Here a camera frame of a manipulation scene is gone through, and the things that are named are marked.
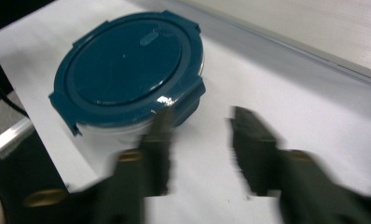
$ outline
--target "round lid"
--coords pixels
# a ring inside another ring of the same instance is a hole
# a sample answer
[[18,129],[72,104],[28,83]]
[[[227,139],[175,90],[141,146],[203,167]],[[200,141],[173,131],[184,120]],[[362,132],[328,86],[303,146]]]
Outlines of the round lid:
[[168,11],[105,22],[74,43],[50,100],[73,133],[77,123],[129,126],[164,106],[192,104],[204,93],[199,32]]

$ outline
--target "black cable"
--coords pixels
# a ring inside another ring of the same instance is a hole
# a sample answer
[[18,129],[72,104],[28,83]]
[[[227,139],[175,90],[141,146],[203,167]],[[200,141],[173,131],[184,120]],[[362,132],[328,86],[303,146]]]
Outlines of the black cable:
[[3,93],[2,89],[0,88],[0,99],[2,99],[6,104],[8,104],[11,108],[13,108],[14,110],[16,110],[17,112],[19,112],[20,114],[22,114],[23,116],[25,116],[26,118],[29,118],[28,114],[26,113],[26,111],[24,111],[23,109],[21,109],[19,106],[17,106],[16,104],[14,104],[12,101],[10,101],[7,96]]

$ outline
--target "white table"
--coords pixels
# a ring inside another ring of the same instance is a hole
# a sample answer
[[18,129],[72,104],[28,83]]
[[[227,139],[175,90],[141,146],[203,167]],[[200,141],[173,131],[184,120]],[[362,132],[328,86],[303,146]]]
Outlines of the white table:
[[164,8],[200,24],[207,91],[175,131],[171,194],[146,200],[150,223],[281,223],[275,199],[246,197],[232,105],[257,111],[280,147],[315,153],[336,182],[371,194],[371,84],[191,7],[147,0],[57,1],[0,31],[0,63],[64,182],[78,190],[108,175],[110,155],[128,146],[71,135],[48,99],[62,58],[103,21]]

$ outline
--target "blue lid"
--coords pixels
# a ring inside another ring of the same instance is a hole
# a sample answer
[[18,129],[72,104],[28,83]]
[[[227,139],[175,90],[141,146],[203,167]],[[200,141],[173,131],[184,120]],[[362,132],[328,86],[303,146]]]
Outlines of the blue lid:
[[205,92],[199,32],[196,23],[168,11],[105,22],[65,56],[51,103],[74,134],[77,123],[128,126],[165,106],[181,123]]

